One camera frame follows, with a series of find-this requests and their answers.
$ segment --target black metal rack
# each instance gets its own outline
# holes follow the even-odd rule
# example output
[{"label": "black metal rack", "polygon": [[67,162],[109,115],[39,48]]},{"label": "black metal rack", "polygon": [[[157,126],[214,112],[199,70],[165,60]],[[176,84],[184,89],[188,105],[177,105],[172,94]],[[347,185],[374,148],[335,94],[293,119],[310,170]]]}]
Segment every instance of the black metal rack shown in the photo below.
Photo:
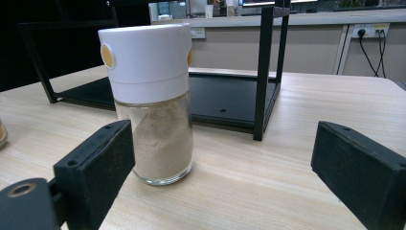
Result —
[{"label": "black metal rack", "polygon": [[[110,7],[114,8],[114,3],[115,1],[110,1]],[[272,108],[281,88],[289,13],[290,0],[279,0],[276,1],[275,6],[262,7],[257,76],[190,73],[191,113],[194,122],[243,128],[254,134],[254,140],[262,140],[263,132],[267,127]],[[272,32],[274,18],[278,17],[282,18],[278,66],[276,77],[270,77],[269,62]],[[113,19],[88,23],[59,22],[19,25],[20,33],[23,36],[50,103],[54,104],[59,101],[66,101],[114,109],[114,98],[108,78],[95,80],[63,92],[55,92],[50,83],[50,78],[54,76],[50,76],[48,73],[49,66],[47,67],[43,63],[39,48],[33,39],[34,31],[80,27],[103,28],[114,27],[114,24],[117,26],[117,20]],[[99,48],[94,49],[99,57]]]},{"label": "black metal rack", "polygon": [[[106,80],[55,92],[50,79],[102,65],[102,60],[97,57],[100,56],[97,30],[112,28],[115,25],[115,20],[35,22],[17,25],[51,104],[63,99],[114,107],[114,102],[106,103],[112,100],[110,85],[108,81],[105,83]],[[102,93],[98,90],[101,87],[107,88],[110,92]]]}]

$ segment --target wooden table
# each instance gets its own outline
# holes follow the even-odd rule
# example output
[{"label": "wooden table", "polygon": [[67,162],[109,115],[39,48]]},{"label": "wooden table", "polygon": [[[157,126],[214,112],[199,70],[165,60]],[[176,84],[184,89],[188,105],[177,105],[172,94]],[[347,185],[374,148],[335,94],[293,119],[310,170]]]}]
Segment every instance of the wooden table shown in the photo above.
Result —
[{"label": "wooden table", "polygon": [[[68,89],[104,76],[98,67],[55,79],[53,86]],[[117,115],[49,104],[36,83],[0,93],[0,118],[9,131],[0,149],[4,189],[32,177],[50,180],[60,158]],[[131,173],[101,229],[364,229],[311,170],[319,121],[351,127],[406,156],[406,92],[396,84],[284,73],[262,142],[252,134],[194,126],[190,174],[152,187]]]}]

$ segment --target power outlet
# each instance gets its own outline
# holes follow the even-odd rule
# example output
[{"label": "power outlet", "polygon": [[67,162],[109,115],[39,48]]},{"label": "power outlet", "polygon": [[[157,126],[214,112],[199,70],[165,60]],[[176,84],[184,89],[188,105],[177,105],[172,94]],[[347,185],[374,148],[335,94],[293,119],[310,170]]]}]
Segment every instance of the power outlet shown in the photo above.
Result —
[{"label": "power outlet", "polygon": [[205,28],[192,27],[191,33],[192,33],[192,39],[205,39],[206,38]]},{"label": "power outlet", "polygon": [[388,31],[389,31],[389,23],[375,23],[372,24],[370,37],[379,37],[379,32],[381,32],[380,34],[381,37],[383,37],[384,35],[387,36]]},{"label": "power outlet", "polygon": [[387,36],[389,31],[389,23],[355,24],[354,30],[352,31],[352,37],[359,38],[358,32],[360,30],[365,30],[363,38],[379,37],[379,31],[383,31],[385,36]]}]

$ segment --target powder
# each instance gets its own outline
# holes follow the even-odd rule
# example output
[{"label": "powder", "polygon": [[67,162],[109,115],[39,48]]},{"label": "powder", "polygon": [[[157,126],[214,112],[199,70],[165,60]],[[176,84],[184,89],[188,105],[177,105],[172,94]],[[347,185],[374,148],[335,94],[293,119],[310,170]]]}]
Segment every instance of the powder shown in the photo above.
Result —
[{"label": "powder", "polygon": [[177,104],[152,107],[133,133],[135,171],[148,179],[173,177],[192,161],[188,114]]},{"label": "powder", "polygon": [[3,126],[0,123],[0,141],[3,139],[4,136],[6,136],[6,132],[3,130]]}]

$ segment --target black metal frame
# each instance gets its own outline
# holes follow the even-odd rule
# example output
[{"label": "black metal frame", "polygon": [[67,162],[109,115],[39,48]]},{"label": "black metal frame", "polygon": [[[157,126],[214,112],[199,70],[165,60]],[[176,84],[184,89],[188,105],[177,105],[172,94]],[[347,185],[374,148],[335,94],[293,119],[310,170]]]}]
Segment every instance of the black metal frame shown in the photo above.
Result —
[{"label": "black metal frame", "polygon": [[[276,7],[264,7],[260,16],[259,63],[257,79],[257,100],[254,124],[254,140],[261,141],[263,132],[269,122],[272,108],[279,95],[282,82],[284,50],[286,46],[287,25],[289,22],[290,1],[277,1]],[[277,75],[274,83],[275,91],[268,108],[266,109],[266,92],[269,79],[269,62],[271,58],[272,32],[274,18],[282,18],[280,49],[278,54]]]},{"label": "black metal frame", "polygon": [[[113,14],[116,7],[124,8],[127,4],[131,4],[131,2],[132,0],[110,1],[110,7],[112,8]],[[205,122],[217,125],[224,125],[226,127],[248,128],[250,129],[250,131],[253,132],[254,140],[256,141],[262,140],[263,132],[267,128],[273,106],[275,104],[276,99],[278,98],[281,89],[284,50],[286,45],[289,14],[290,14],[290,0],[278,0],[275,3],[275,6],[263,7],[261,11],[260,36],[259,36],[259,62],[258,62],[258,75],[256,86],[257,90],[255,92],[256,106],[255,106],[255,116],[253,117],[253,125],[247,126],[247,121],[240,121],[240,124],[238,124],[238,121],[232,121],[230,119],[224,120],[221,118],[218,119],[214,116],[212,116],[210,119],[207,119]],[[277,17],[282,18],[280,49],[278,55],[278,66],[276,77],[270,78],[269,62],[271,57],[272,32],[274,26],[274,18]],[[98,26],[106,24],[111,25],[111,27],[117,27],[118,18],[116,16],[114,16],[114,18],[115,19],[98,20],[98,21],[24,23],[19,25],[20,33],[22,34],[23,40],[33,60],[36,73],[38,74],[41,80],[41,83],[45,89],[45,92],[51,104],[57,103],[58,100],[66,100],[68,102],[73,102],[75,104],[84,104],[88,106],[90,105],[114,109],[114,98],[112,96],[108,78],[96,80],[63,92],[59,93],[55,92],[50,83],[50,78],[55,76],[48,76],[47,70],[44,67],[44,64],[42,63],[38,51],[36,50],[30,31],[38,28],[61,29],[61,28]],[[235,80],[244,81],[244,78],[236,76]],[[268,84],[273,84],[273,86],[275,86],[275,89],[273,91],[268,90]],[[195,116],[192,115],[192,118],[193,120],[194,118],[198,120],[198,118],[200,117],[198,116],[198,114],[196,114]]]},{"label": "black metal frame", "polygon": [[[34,23],[20,23],[17,25],[19,32],[26,45],[28,53],[33,61],[34,68],[38,77],[45,89],[48,100],[51,104],[57,103],[58,98],[66,98],[63,92],[57,93],[51,85],[50,78],[56,76],[49,76],[48,71],[42,61],[42,58],[36,48],[31,31],[32,30],[52,30],[52,29],[71,29],[80,27],[93,27],[93,26],[111,26],[115,27],[115,20],[96,20],[96,21],[81,21],[81,22],[34,22]],[[72,98],[73,101],[80,101],[80,99]]]}]

